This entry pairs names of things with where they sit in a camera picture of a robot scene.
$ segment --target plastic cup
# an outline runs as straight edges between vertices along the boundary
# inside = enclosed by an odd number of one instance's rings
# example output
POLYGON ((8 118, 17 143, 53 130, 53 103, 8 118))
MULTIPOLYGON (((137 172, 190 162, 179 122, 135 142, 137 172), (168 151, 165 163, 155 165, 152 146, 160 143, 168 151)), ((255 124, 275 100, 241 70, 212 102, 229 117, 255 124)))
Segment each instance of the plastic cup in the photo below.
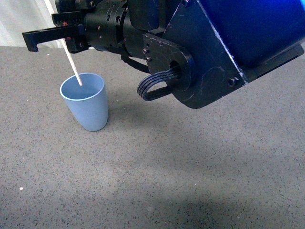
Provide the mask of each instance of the plastic cup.
POLYGON ((76 76, 72 76, 61 85, 60 92, 68 108, 89 131, 101 130, 108 120, 108 103, 103 78, 93 73, 81 73, 82 86, 76 76))

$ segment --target white stick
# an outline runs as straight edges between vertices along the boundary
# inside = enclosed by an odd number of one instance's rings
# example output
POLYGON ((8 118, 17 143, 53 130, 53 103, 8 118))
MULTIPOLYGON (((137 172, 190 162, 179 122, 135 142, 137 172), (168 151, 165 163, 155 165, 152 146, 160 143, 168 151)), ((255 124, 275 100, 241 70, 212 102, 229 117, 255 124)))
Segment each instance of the white stick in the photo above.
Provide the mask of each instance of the white stick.
MULTIPOLYGON (((46 6, 48 8, 48 11, 49 11, 50 15, 52 15, 54 13, 54 9, 52 7, 52 4, 51 4, 50 0, 44 0, 44 2, 45 2, 46 6)), ((68 47, 67 47, 67 44, 66 44, 65 40, 61 39, 61 43, 62 43, 63 48, 64 48, 64 50, 65 50, 65 52, 67 54, 67 57, 69 59, 71 67, 72 67, 72 69, 74 71, 74 74, 75 74, 75 76, 77 78, 77 81, 78 81, 79 85, 82 86, 82 81, 81 81, 80 75, 78 75, 78 73, 77 73, 74 61, 72 59, 71 53, 69 53, 69 50, 68 50, 68 47)))
POLYGON ((67 47, 67 44, 66 44, 65 40, 64 40, 64 39, 61 39, 61 43, 62 43, 62 45, 63 45, 64 50, 66 51, 67 57, 68 57, 68 59, 69 59, 69 62, 70 62, 70 64, 71 64, 71 67, 72 67, 72 69, 73 69, 73 71, 74 71, 74 74, 75 74, 75 76, 76 76, 76 78, 77 78, 77 81, 78 81, 79 85, 82 86, 81 77, 80 77, 80 75, 78 75, 78 72, 77 72, 77 70, 76 70, 74 61, 73 61, 73 59, 72 59, 71 53, 69 53, 69 50, 68 50, 68 47, 67 47))

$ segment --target bolt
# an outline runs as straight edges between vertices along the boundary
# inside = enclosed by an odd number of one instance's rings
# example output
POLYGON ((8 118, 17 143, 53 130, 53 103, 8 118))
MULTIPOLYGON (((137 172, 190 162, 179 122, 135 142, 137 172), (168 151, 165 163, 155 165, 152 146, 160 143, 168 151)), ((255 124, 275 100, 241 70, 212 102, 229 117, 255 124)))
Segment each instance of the bolt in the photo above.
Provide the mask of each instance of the bolt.
POLYGON ((185 8, 188 8, 191 4, 191 0, 183 0, 182 5, 185 8))
POLYGON ((237 77, 230 78, 230 79, 228 80, 228 85, 229 85, 229 87, 234 87, 234 86, 237 85, 237 83, 238 83, 238 78, 237 78, 237 77))
POLYGON ((148 52, 149 52, 148 49, 143 49, 143 53, 144 53, 144 54, 146 54, 146 53, 148 53, 148 52))

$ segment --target black robotic arm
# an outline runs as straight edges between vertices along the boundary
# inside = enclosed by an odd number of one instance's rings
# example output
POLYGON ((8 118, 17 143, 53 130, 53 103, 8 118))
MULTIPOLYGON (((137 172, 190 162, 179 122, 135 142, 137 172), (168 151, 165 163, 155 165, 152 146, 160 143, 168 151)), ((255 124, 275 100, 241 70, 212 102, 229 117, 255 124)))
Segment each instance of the black robotic arm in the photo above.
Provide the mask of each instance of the black robotic arm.
POLYGON ((152 74, 138 86, 147 101, 172 93, 201 108, 304 53, 303 0, 56 0, 56 7, 57 27, 23 33, 29 51, 65 38, 71 53, 92 46, 120 54, 152 74), (149 91, 163 81, 167 87, 149 91))

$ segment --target gray floor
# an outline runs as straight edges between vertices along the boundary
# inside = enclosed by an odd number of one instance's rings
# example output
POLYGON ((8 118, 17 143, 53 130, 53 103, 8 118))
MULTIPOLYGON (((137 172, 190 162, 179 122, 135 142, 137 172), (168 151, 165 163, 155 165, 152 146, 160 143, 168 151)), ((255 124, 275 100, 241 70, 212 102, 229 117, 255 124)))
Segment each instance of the gray floor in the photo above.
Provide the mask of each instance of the gray floor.
POLYGON ((63 50, 0 47, 1 229, 305 228, 304 57, 199 110, 144 102, 118 55, 74 59, 105 78, 99 132, 59 94, 63 50))

